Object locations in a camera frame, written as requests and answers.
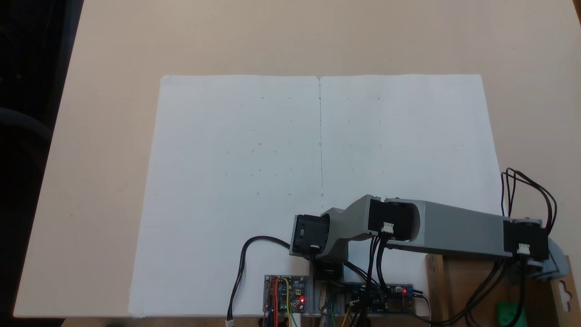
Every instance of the white paper sheet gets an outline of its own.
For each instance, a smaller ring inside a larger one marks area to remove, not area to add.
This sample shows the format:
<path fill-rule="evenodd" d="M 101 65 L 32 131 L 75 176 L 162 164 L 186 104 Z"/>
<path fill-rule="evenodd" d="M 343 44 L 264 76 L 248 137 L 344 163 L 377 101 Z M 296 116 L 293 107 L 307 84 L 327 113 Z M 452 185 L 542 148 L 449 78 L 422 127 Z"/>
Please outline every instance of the white paper sheet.
<path fill-rule="evenodd" d="M 499 181 L 478 75 L 167 76 L 129 311 L 225 315 L 242 244 L 289 241 L 296 214 L 365 194 L 499 214 Z M 351 262 L 366 269 L 368 246 L 351 242 Z M 427 292 L 423 254 L 384 256 L 388 283 Z M 307 272 L 280 246 L 252 245 L 234 314 L 261 315 L 263 275 Z"/>
<path fill-rule="evenodd" d="M 129 312 L 225 315 L 252 236 L 288 240 L 297 210 L 321 211 L 316 77 L 162 79 Z M 263 275 L 306 260 L 249 247 L 236 314 L 260 314 Z"/>

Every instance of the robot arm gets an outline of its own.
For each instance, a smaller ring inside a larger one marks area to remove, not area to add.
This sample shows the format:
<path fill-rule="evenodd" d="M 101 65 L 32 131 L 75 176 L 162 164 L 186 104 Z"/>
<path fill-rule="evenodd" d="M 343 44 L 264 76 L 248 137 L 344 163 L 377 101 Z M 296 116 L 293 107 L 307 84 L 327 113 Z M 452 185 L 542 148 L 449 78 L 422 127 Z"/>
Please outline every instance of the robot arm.
<path fill-rule="evenodd" d="M 530 277 L 565 276 L 568 264 L 548 238 L 542 221 L 512 219 L 428 201 L 366 195 L 346 209 L 319 216 L 297 215 L 290 254 L 344 263 L 349 242 L 386 232 L 387 247 L 421 253 L 480 257 L 490 260 L 529 257 Z"/>

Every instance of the yellow wire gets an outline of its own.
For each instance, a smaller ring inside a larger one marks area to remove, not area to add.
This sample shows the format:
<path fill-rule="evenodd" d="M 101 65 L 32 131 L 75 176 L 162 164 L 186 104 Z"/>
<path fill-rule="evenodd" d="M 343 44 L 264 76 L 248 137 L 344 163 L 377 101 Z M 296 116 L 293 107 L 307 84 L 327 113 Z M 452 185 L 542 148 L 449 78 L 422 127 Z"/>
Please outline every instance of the yellow wire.
<path fill-rule="evenodd" d="M 349 316 L 350 311 L 351 311 L 351 307 L 349 307 L 347 309 L 347 314 L 345 315 L 345 318 L 343 318 L 343 323 L 341 324 L 341 327 L 345 327 L 345 322 L 347 321 L 347 317 L 349 317 L 349 319 L 351 320 L 351 316 Z"/>
<path fill-rule="evenodd" d="M 297 327 L 296 321 L 295 321 L 295 316 L 293 316 L 291 314 L 291 303 L 289 302 L 289 293 L 291 292 L 291 285 L 289 284 L 289 281 L 286 278 L 283 278 L 282 280 L 285 281 L 286 283 L 286 313 L 289 315 L 289 317 L 292 319 L 292 322 L 295 323 L 295 327 Z"/>

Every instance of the black cable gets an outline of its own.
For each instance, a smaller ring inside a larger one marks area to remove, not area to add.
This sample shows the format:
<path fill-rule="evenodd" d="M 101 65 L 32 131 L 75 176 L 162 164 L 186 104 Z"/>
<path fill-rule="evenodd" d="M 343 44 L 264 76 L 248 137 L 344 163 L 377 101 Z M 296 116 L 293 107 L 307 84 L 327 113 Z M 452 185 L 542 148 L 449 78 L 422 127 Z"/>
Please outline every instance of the black cable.
<path fill-rule="evenodd" d="M 357 316 L 359 315 L 359 312 L 360 312 L 359 310 L 357 310 L 357 312 L 355 312 L 355 315 L 353 316 L 353 319 L 351 319 L 351 324 L 349 325 L 349 327 L 355 327 L 355 320 L 357 320 Z"/>
<path fill-rule="evenodd" d="M 242 251 L 240 253 L 240 264 L 238 266 L 238 274 L 236 276 L 236 281 L 234 282 L 234 287 L 232 288 L 232 294 L 230 295 L 230 302 L 228 305 L 228 312 L 226 313 L 226 319 L 227 320 L 232 320 L 234 318 L 233 314 L 232 314 L 232 303 L 234 302 L 234 297 L 236 296 L 236 291 L 238 290 L 238 287 L 240 286 L 240 283 L 242 281 L 242 275 L 244 273 L 244 266 L 246 264 L 246 251 L 248 250 L 248 247 L 254 242 L 254 241 L 258 241 L 258 240 L 264 240 L 264 241 L 270 241 L 276 244 L 279 244 L 280 246 L 283 246 L 285 248 L 290 249 L 291 245 L 288 244 L 287 242 L 278 239 L 276 237 L 272 237 L 272 236 L 255 236 L 255 237 L 251 237 L 248 241 L 246 241 L 244 243 L 244 245 L 242 246 Z M 314 256 L 311 256 L 311 262 L 313 263 L 313 268 L 315 265 L 315 260 L 314 260 Z M 353 271 L 356 270 L 361 270 L 363 271 L 361 268 L 355 266 L 354 264 L 352 264 L 351 262 L 346 262 L 345 265 L 349 268 L 352 269 Z"/>
<path fill-rule="evenodd" d="M 373 261 L 375 258 L 375 252 L 377 250 L 377 246 L 380 242 L 380 237 L 373 237 L 371 239 L 371 244 L 369 246 L 369 266 L 367 268 L 367 281 L 365 283 L 365 293 L 361 299 L 361 314 L 359 316 L 359 320 L 357 321 L 357 327 L 363 327 L 365 325 L 365 320 L 367 319 L 367 305 L 370 299 L 370 292 L 371 292 L 371 274 L 373 273 Z"/>
<path fill-rule="evenodd" d="M 354 264 L 352 264 L 351 262 L 345 262 L 344 266 L 351 269 L 354 273 L 358 274 L 359 277 L 363 278 L 363 280 L 367 280 L 367 273 L 365 271 L 363 271 L 363 269 L 355 266 Z M 373 279 L 373 277 L 371 278 L 371 282 L 375 285 L 377 285 L 377 281 L 375 281 L 375 279 Z"/>
<path fill-rule="evenodd" d="M 430 316 L 431 316 L 432 315 L 432 309 L 430 308 L 430 302 L 428 301 L 428 298 L 425 297 L 425 296 L 423 296 L 423 295 L 421 295 L 421 294 L 414 294 L 414 297 L 422 298 L 422 299 L 424 299 L 426 301 L 426 304 L 428 305 L 428 310 L 430 311 Z"/>
<path fill-rule="evenodd" d="M 478 288 L 474 291 L 474 294 L 472 295 L 472 297 L 470 299 L 468 299 L 468 301 L 466 302 L 466 307 L 469 307 L 470 304 L 472 303 L 472 301 L 474 300 L 474 298 L 476 296 L 478 296 L 478 294 L 490 283 L 490 281 L 496 275 L 497 271 L 500 269 L 501 265 L 504 263 L 505 263 L 504 261 L 496 261 L 494 263 L 492 270 L 490 271 L 490 273 L 488 274 L 486 279 L 478 286 Z M 480 327 L 480 325 L 478 325 L 478 323 L 476 323 L 476 320 L 472 316 L 472 310 L 468 310 L 467 314 L 464 315 L 464 319 L 466 321 L 466 326 L 471 327 L 471 326 L 475 325 L 476 327 Z"/>
<path fill-rule="evenodd" d="M 521 289 L 518 300 L 517 313 L 514 315 L 512 321 L 506 327 L 514 327 L 521 317 L 522 309 L 525 306 L 525 275 L 526 275 L 527 258 L 525 256 L 521 259 Z"/>
<path fill-rule="evenodd" d="M 471 304 L 467 307 L 465 307 L 462 311 L 458 312 L 457 314 L 455 314 L 455 316 L 453 316 L 452 318 L 449 318 L 447 320 L 444 321 L 431 321 L 430 319 L 425 319 L 424 317 L 420 317 L 418 315 L 415 314 L 411 314 L 412 317 L 420 319 L 424 322 L 427 322 L 431 325 L 434 326 L 450 326 L 452 324 L 455 324 L 456 322 L 458 322 L 458 320 L 460 320 L 462 317 L 464 317 L 464 315 L 466 315 L 470 310 L 474 309 L 478 304 L 480 304 L 480 302 L 502 281 L 502 279 L 504 278 L 508 265 L 504 265 L 503 270 L 500 272 L 500 274 L 498 275 L 497 279 L 494 281 L 494 283 L 484 292 L 484 294 L 482 294 L 481 296 L 479 296 L 478 298 L 476 298 L 473 302 L 471 302 Z M 480 284 L 480 286 L 482 286 L 483 288 L 486 287 L 486 281 L 482 282 L 482 284 Z"/>
<path fill-rule="evenodd" d="M 518 171 L 518 170 L 515 170 L 515 169 L 509 167 L 504 172 L 502 172 L 500 175 L 501 175 L 501 181 L 502 181 L 502 193 L 501 193 L 502 199 L 500 201 L 500 207 L 501 207 L 503 215 L 504 215 L 504 184 L 506 183 L 506 186 L 507 186 L 508 216 L 511 216 L 512 206 L 514 204 L 514 194 L 515 194 L 515 189 L 516 189 L 516 182 L 519 181 L 519 182 L 526 184 L 530 187 L 533 187 L 534 189 L 539 191 L 541 193 L 541 195 L 543 196 L 543 198 L 545 199 L 545 202 L 547 204 L 547 224 L 545 226 L 545 229 L 547 230 L 547 233 L 550 233 L 551 230 L 553 229 L 553 226 L 554 226 L 555 221 L 557 219 L 557 201 L 555 200 L 553 195 L 549 191 L 547 191 L 547 189 L 545 189 L 543 186 L 541 186 L 540 184 L 538 184 L 537 182 L 535 182 L 534 180 L 529 178 L 527 175 L 525 175 L 521 171 Z M 511 189 L 510 189 L 510 180 L 509 179 L 513 180 L 512 193 L 511 193 Z"/>
<path fill-rule="evenodd" d="M 230 303 L 228 305 L 228 312 L 226 313 L 226 320 L 232 320 L 232 303 L 234 302 L 234 296 L 236 295 L 236 290 L 238 290 L 238 286 L 242 280 L 242 274 L 244 273 L 244 265 L 246 264 L 246 250 L 248 247 L 254 242 L 258 240 L 265 240 L 270 241 L 273 243 L 277 243 L 280 246 L 284 246 L 286 248 L 291 248 L 291 245 L 287 242 L 277 239 L 276 237 L 271 236 L 255 236 L 251 237 L 244 246 L 242 246 L 242 252 L 240 253 L 240 265 L 238 266 L 238 276 L 236 276 L 236 282 L 234 283 L 234 288 L 232 288 L 232 294 L 230 295 Z"/>
<path fill-rule="evenodd" d="M 383 278 L 382 261 L 383 261 L 383 251 L 388 242 L 389 234 L 383 233 L 380 235 L 379 249 L 377 250 L 377 260 L 375 262 L 375 270 L 377 271 L 377 278 L 379 279 L 379 284 L 381 285 L 381 290 L 385 293 L 388 292 L 388 286 L 385 284 L 385 279 Z"/>

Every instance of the beige tabletop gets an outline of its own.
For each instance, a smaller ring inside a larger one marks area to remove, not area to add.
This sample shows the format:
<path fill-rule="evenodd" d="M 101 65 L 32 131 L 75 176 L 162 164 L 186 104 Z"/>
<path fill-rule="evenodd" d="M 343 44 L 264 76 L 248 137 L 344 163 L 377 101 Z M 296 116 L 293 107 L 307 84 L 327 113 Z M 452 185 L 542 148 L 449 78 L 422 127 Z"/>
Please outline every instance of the beige tabletop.
<path fill-rule="evenodd" d="M 551 237 L 580 280 L 571 0 L 85 0 L 15 315 L 128 315 L 163 75 L 409 73 L 482 75 L 500 167 L 557 198 Z M 546 207 L 521 186 L 515 213 Z"/>

